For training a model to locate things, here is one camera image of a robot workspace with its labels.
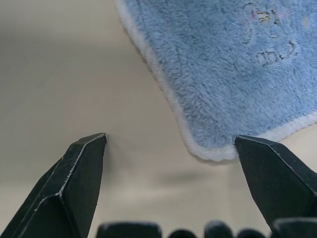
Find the fleece cloth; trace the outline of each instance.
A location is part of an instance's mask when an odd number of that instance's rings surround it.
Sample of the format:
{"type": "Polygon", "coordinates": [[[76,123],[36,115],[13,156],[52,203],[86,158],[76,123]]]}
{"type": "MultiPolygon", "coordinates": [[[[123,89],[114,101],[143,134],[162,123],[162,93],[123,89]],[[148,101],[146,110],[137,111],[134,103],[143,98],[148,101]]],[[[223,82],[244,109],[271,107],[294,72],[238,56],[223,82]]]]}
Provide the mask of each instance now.
{"type": "Polygon", "coordinates": [[[279,141],[317,122],[316,0],[116,0],[189,150],[236,157],[232,136],[279,141]]]}

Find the fabric texture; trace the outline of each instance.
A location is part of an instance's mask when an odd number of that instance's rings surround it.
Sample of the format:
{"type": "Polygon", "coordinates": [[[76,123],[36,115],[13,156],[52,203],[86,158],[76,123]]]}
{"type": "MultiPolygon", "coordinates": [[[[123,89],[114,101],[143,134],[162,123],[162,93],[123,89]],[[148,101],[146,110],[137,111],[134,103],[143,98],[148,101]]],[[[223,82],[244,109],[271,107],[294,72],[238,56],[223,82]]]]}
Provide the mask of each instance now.
{"type": "Polygon", "coordinates": [[[317,122],[317,1],[116,0],[189,150],[233,159],[238,134],[317,122]]]}

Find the blue towel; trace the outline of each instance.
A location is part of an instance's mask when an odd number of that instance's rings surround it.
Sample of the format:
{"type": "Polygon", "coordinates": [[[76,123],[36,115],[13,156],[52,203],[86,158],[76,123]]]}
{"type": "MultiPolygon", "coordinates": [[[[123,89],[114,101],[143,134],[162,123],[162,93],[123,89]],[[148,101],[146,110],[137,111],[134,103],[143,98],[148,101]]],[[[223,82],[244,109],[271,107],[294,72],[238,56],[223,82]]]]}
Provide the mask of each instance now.
{"type": "Polygon", "coordinates": [[[236,156],[317,122],[316,0],[116,0],[189,150],[236,156]]]}

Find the beige surface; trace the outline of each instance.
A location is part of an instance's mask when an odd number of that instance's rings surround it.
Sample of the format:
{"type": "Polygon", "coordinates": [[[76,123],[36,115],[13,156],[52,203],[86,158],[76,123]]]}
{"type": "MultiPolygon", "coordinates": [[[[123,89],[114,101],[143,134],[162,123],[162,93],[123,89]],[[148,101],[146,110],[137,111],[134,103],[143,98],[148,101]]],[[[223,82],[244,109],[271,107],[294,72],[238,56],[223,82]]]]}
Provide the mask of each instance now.
{"type": "MultiPolygon", "coordinates": [[[[167,235],[225,220],[268,228],[237,162],[193,158],[110,0],[0,1],[0,232],[68,145],[110,134],[101,222],[149,220],[167,235]]],[[[285,141],[317,170],[317,127],[285,141]]]]}

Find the white trim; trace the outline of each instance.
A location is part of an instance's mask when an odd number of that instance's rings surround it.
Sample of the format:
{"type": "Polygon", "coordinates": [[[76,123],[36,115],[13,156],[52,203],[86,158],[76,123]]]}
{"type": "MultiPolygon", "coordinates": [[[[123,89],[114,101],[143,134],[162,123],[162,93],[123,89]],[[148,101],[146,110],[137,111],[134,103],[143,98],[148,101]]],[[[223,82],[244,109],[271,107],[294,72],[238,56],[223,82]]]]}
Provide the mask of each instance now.
{"type": "MultiPolygon", "coordinates": [[[[237,158],[237,152],[232,144],[216,149],[207,149],[198,145],[194,141],[194,138],[192,137],[187,122],[184,118],[183,110],[178,103],[178,100],[175,97],[172,89],[167,84],[163,70],[156,58],[156,55],[146,43],[143,35],[138,31],[134,23],[134,19],[129,14],[125,1],[126,0],[115,0],[122,24],[146,60],[165,97],[169,101],[170,106],[176,115],[183,139],[190,152],[204,160],[222,161],[237,158]]],[[[309,125],[315,124],[316,122],[317,112],[314,112],[308,116],[297,118],[273,130],[267,131],[259,135],[259,137],[273,141],[280,141],[294,132],[309,125]]]]}

